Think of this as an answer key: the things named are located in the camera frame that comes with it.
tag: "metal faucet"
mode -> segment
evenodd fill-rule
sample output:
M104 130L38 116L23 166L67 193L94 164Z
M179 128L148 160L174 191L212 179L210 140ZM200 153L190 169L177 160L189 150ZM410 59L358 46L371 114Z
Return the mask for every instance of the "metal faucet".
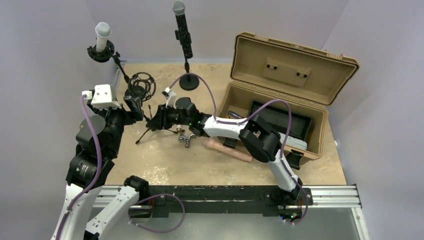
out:
M190 134L190 135L188 135L188 136L185 136L184 135L184 133L185 133L186 131L183 129L183 130L181 130L181 132L179 133L179 137L178 137L178 141L180 141L180 142L185 142L185 147L186 148L189 148L190 147L190 140L192 139L192 138L195 138L196 137L196 135L194 134L194 133L192 133L192 134Z

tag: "tan plastic case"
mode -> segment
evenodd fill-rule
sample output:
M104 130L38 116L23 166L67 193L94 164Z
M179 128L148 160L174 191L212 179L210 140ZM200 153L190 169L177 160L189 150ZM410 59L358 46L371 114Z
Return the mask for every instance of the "tan plastic case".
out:
M292 112L313 117L306 137L307 150L286 145L286 153L295 150L302 160L323 156L324 132L330 105L360 66L356 59L328 53L277 39L243 32L235 38L231 79L218 109L247 116L252 100L268 102L282 99ZM272 106L287 109L284 103Z

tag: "microphone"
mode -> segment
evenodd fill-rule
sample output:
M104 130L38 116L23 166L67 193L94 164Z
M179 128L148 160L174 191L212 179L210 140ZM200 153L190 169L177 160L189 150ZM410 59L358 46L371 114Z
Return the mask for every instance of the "microphone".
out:
M106 48L106 42L111 35L111 27L106 22L99 22L95 27L95 33L97 34L95 50L101 53Z
M175 13L176 24L178 25L178 30L175 30L175 37L182 46L185 58L190 59L193 57L193 52L191 46L192 39L187 29L186 14L184 13L186 6L182 1L175 1L172 10Z

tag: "white microphone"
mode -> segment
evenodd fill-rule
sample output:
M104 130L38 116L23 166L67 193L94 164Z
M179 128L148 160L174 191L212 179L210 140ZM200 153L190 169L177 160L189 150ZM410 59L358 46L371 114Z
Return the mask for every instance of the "white microphone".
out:
M101 53L103 50L105 50L106 42L111 35L111 27L106 22L99 22L95 27L95 33L97 34L95 50L98 53Z

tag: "gray wall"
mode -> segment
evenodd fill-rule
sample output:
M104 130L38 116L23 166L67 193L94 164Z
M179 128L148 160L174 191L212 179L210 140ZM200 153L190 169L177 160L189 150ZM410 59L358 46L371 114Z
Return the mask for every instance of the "gray wall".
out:
M111 83L87 55L96 22L83 0L0 4L0 239L50 239L84 116L82 90Z
M85 0L96 22L110 24L127 60L181 61L171 9L174 0ZM192 61L227 61L238 33L321 48L348 0L183 0L192 38Z
M423 238L423 10L422 0L351 0L324 46L361 64L329 117L376 240Z

